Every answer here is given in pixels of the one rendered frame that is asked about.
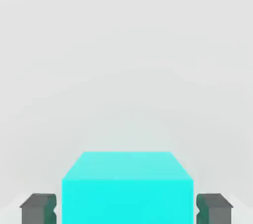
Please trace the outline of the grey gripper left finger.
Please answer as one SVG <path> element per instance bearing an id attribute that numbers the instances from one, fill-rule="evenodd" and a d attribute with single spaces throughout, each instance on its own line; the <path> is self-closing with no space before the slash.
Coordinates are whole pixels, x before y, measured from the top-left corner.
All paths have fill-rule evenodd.
<path id="1" fill-rule="evenodd" d="M 0 224 L 57 224 L 54 193 L 32 193 L 19 207 L 0 210 Z"/>

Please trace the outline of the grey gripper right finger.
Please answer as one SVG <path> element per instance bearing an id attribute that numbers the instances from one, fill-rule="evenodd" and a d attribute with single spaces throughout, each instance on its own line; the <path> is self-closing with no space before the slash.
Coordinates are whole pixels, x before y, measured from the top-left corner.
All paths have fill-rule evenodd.
<path id="1" fill-rule="evenodd" d="M 233 195 L 199 193 L 196 206 L 196 224 L 253 224 L 253 207 Z"/>

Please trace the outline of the small cyan cube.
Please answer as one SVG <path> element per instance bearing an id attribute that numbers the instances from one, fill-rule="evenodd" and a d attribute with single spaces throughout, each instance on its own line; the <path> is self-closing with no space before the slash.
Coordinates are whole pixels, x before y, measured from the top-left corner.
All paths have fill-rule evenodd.
<path id="1" fill-rule="evenodd" d="M 193 224 L 193 201 L 170 152 L 84 152 L 62 179 L 62 224 Z"/>

